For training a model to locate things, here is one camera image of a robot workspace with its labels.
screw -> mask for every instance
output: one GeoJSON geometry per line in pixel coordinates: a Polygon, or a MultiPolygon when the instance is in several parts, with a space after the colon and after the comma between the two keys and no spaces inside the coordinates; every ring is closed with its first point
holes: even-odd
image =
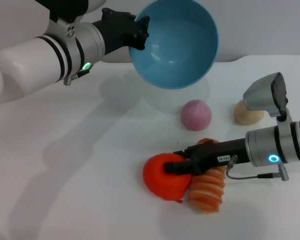
{"type": "Polygon", "coordinates": [[[70,31],[68,31],[68,33],[66,34],[66,37],[70,39],[70,38],[72,38],[74,35],[75,35],[75,31],[70,30],[70,31]]]}
{"type": "Polygon", "coordinates": [[[72,77],[71,77],[71,76],[68,76],[67,78],[65,78],[65,79],[63,80],[63,84],[64,84],[65,86],[70,86],[70,85],[71,85],[71,82],[72,82],[72,77]]]}

white wall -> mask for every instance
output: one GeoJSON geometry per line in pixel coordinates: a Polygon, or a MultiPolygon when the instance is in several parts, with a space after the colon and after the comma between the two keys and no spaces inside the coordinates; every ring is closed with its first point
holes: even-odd
{"type": "MultiPolygon", "coordinates": [[[[300,54],[300,0],[199,1],[211,11],[218,24],[219,61],[251,54],[300,54]]],[[[104,7],[137,14],[150,2],[107,0],[104,7]]],[[[48,11],[35,0],[0,0],[0,49],[41,35],[48,18],[48,11]]],[[[101,9],[98,9],[84,19],[94,22],[100,18],[101,9]]],[[[129,61],[128,51],[119,50],[105,59],[129,61]]]]}

pink ball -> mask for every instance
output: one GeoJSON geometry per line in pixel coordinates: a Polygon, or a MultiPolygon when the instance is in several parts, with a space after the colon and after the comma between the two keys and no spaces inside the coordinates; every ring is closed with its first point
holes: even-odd
{"type": "Polygon", "coordinates": [[[210,107],[201,100],[191,100],[184,105],[181,112],[181,121],[192,131],[206,129],[212,120],[210,107]]]}

blue bowl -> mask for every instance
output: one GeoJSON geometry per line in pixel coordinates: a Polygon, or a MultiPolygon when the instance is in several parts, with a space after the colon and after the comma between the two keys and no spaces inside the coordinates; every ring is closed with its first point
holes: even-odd
{"type": "Polygon", "coordinates": [[[136,18],[150,16],[145,50],[130,48],[132,63],[149,83],[188,87],[210,70],[219,50],[216,22],[193,0],[157,0],[136,18]]]}

label sticker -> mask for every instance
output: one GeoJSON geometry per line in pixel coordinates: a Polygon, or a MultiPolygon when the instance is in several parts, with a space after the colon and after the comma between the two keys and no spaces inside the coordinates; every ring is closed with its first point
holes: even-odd
{"type": "Polygon", "coordinates": [[[218,162],[226,162],[226,161],[230,161],[231,157],[230,155],[225,155],[225,156],[217,156],[216,157],[218,159],[218,162]]]}

